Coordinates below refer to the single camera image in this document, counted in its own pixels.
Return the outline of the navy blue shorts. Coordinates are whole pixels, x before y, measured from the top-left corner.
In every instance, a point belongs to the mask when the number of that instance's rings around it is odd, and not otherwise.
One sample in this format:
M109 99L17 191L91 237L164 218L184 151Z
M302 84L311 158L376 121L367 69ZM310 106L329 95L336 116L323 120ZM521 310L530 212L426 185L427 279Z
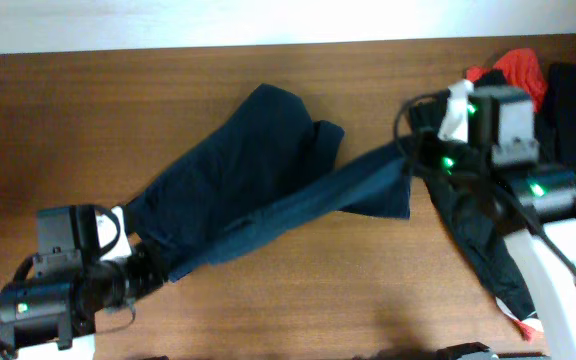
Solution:
M337 168L343 137L340 126L312 120L295 94L261 84L125 211L172 282L330 212L408 218L410 178L397 146Z

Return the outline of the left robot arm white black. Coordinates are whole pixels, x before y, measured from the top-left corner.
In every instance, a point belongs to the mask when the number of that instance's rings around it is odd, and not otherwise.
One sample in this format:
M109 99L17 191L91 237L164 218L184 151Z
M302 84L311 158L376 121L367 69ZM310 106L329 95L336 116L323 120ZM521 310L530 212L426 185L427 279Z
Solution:
M99 311L117 312L166 282L143 244L116 260L95 245L27 257L0 292L0 358L17 359L29 346L70 350L96 333Z

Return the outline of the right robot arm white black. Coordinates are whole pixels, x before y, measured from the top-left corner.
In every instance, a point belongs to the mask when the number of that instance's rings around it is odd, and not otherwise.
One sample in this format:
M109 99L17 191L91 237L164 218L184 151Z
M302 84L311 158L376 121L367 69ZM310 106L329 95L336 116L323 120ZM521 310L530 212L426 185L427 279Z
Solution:
M443 141L410 140L416 173L468 191L516 264L553 359L576 359L576 178L543 164L529 130Z

